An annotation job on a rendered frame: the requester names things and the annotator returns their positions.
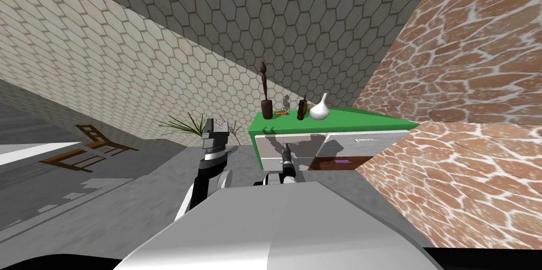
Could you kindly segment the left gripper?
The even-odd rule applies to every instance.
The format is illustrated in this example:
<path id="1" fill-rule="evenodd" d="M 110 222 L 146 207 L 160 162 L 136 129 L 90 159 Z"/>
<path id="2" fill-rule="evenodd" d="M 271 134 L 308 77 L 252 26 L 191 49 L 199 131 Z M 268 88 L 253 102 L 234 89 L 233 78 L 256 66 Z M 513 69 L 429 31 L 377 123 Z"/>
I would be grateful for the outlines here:
<path id="1" fill-rule="evenodd" d="M 203 146 L 206 155 L 216 154 L 225 151 L 225 146 L 228 143 L 229 124 L 227 121 L 222 121 L 219 127 L 220 131 L 214 131 L 214 119 L 206 120 L 202 133 Z"/>

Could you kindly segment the grey square drawer front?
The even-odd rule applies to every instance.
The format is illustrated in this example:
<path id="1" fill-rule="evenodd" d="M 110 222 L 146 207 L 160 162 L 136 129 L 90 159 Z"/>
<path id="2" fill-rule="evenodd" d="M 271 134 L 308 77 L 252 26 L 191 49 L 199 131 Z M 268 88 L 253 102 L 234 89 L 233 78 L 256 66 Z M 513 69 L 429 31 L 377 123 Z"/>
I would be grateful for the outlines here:
<path id="1" fill-rule="evenodd" d="M 262 169 L 281 170 L 283 150 L 288 145 L 294 166 L 299 170 L 308 170 L 326 137 L 326 133 L 257 135 L 255 141 Z"/>

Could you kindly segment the green spiky plant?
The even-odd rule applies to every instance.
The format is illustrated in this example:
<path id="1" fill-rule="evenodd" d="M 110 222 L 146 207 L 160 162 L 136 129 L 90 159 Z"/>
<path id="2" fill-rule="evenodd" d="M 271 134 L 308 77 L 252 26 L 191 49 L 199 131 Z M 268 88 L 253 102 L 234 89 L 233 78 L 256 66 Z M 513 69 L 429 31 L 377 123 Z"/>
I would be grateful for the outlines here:
<path id="1" fill-rule="evenodd" d="M 209 114 L 201 114 L 199 118 L 194 118 L 188 113 L 188 117 L 189 123 L 182 122 L 171 115 L 168 116 L 167 121 L 155 121 L 158 123 L 159 127 L 171 128 L 171 132 L 168 132 L 165 135 L 174 133 L 190 133 L 201 137 L 204 133 L 205 124 L 210 118 Z M 238 125 L 236 120 L 233 124 L 230 124 L 223 117 L 221 117 L 218 120 L 213 118 L 213 122 L 220 127 L 227 126 L 228 132 L 236 139 L 238 139 L 238 135 L 243 132 L 242 126 Z"/>

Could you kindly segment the tall dark brown sculpture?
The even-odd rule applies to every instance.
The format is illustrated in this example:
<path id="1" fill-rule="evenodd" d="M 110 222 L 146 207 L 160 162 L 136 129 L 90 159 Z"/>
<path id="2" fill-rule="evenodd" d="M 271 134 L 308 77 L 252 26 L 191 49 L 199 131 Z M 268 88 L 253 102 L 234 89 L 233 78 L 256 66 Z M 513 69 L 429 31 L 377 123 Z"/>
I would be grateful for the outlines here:
<path id="1" fill-rule="evenodd" d="M 267 67 L 264 61 L 261 62 L 259 71 L 261 72 L 263 94 L 265 97 L 265 99 L 261 101 L 261 112 L 264 119 L 270 120 L 273 118 L 273 103 L 272 103 L 272 100 L 268 98 L 267 77 L 266 77 Z"/>

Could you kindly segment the white vase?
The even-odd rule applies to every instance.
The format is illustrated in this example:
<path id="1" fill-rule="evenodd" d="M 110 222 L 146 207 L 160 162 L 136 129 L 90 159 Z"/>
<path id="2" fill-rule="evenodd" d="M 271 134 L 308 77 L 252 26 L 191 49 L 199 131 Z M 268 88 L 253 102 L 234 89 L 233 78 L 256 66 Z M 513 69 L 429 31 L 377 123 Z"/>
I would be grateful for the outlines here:
<path id="1" fill-rule="evenodd" d="M 330 111 L 328 107 L 326 106 L 327 96 L 328 96 L 328 93 L 324 93 L 321 97 L 320 102 L 310 110 L 310 117 L 312 119 L 324 120 L 329 116 Z"/>

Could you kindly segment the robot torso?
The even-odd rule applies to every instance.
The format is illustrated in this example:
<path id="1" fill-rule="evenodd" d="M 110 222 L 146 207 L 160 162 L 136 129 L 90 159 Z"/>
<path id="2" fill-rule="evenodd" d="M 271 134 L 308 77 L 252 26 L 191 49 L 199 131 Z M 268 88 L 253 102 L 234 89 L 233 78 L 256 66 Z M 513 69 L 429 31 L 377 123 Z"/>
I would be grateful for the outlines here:
<path id="1" fill-rule="evenodd" d="M 443 270 L 408 235 L 317 182 L 213 193 L 114 270 Z"/>

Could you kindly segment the green topped cabinet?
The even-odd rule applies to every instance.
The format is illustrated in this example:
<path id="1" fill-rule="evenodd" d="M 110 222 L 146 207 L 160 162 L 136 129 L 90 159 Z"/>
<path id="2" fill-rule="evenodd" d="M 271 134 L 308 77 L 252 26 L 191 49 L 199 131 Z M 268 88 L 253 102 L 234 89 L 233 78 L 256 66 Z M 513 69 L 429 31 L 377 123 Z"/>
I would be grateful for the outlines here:
<path id="1" fill-rule="evenodd" d="M 324 120 L 314 120 L 309 115 L 303 120 L 297 119 L 297 110 L 290 110 L 289 116 L 274 116 L 270 120 L 257 113 L 248 134 L 259 159 L 255 136 L 273 134 L 302 134 L 302 133 L 335 133 L 335 132 L 367 132 L 408 130 L 418 127 L 419 123 L 393 118 L 373 112 L 363 111 L 354 107 L 342 107 L 330 110 Z M 354 170 L 375 156 L 357 157 L 314 157 L 308 170 Z M 335 160 L 347 159 L 350 164 L 336 164 Z"/>

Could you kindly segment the grey wide drawer front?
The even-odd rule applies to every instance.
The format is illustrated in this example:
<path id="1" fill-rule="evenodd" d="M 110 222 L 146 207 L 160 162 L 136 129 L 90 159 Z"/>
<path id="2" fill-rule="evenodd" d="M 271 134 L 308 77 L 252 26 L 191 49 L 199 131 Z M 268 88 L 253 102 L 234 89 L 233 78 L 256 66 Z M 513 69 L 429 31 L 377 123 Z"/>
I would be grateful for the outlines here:
<path id="1" fill-rule="evenodd" d="M 327 135 L 318 157 L 376 156 L 409 134 L 408 130 L 335 132 Z M 355 142 L 354 139 L 374 138 L 378 141 Z"/>

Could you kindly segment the brown wooden chair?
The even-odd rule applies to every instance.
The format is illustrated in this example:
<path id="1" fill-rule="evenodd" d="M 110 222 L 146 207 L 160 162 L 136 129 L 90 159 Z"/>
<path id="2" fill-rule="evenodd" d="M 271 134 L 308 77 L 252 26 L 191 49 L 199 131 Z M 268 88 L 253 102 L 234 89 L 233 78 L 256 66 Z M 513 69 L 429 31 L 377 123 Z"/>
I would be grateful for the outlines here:
<path id="1" fill-rule="evenodd" d="M 97 164 L 125 151 L 138 151 L 136 148 L 111 141 L 109 138 L 99 132 L 93 125 L 77 124 L 76 127 L 84 135 L 91 139 L 90 143 L 85 143 L 81 145 L 81 147 L 64 152 L 63 154 L 59 154 L 57 156 L 43 159 L 39 162 L 64 169 L 91 173 L 92 170 L 89 170 L 87 167 L 93 164 Z M 84 155 L 85 158 L 78 162 L 72 164 L 66 162 L 68 159 L 82 155 Z"/>

